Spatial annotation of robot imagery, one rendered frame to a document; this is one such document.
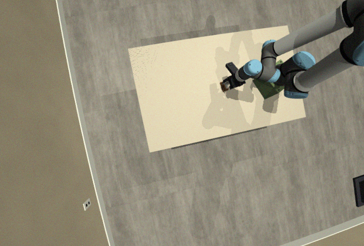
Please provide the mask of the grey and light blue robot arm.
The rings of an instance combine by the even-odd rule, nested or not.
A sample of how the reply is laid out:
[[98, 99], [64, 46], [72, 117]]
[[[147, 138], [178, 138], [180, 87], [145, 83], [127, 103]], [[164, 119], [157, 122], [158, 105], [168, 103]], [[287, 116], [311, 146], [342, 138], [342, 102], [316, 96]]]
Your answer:
[[[315, 64], [312, 54], [300, 51], [276, 65], [276, 57], [344, 27], [354, 27], [354, 31], [318, 63]], [[337, 9], [281, 39], [264, 42], [261, 61], [253, 59], [239, 69], [230, 62], [226, 68], [238, 81], [253, 78], [285, 86], [285, 97], [302, 99], [308, 97], [316, 84], [354, 65], [364, 67], [364, 0], [346, 0]]]

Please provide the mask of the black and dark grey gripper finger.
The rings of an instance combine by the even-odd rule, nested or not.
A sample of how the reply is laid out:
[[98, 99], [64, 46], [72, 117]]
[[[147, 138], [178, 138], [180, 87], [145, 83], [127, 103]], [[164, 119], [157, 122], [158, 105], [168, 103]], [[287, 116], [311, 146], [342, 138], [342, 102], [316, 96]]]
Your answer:
[[[228, 81], [229, 78], [226, 78], [223, 80], [223, 84], [225, 85], [226, 88], [228, 88], [228, 84], [229, 84], [229, 81]], [[224, 82], [225, 81], [225, 82]]]

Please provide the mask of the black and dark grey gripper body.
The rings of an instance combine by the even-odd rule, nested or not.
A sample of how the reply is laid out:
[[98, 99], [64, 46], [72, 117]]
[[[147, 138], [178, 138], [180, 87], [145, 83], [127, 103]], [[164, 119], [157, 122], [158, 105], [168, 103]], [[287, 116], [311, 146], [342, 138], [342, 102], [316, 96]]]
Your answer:
[[234, 77], [231, 75], [231, 76], [229, 76], [227, 78], [229, 78], [228, 81], [230, 83], [230, 86], [229, 86], [230, 89], [233, 89], [233, 88], [235, 88], [235, 87], [237, 87], [239, 85], [242, 85], [242, 84], [245, 84], [246, 83], [245, 81], [242, 81], [242, 82], [238, 81], [236, 79], [236, 77], [235, 77], [235, 74], [234, 74]]

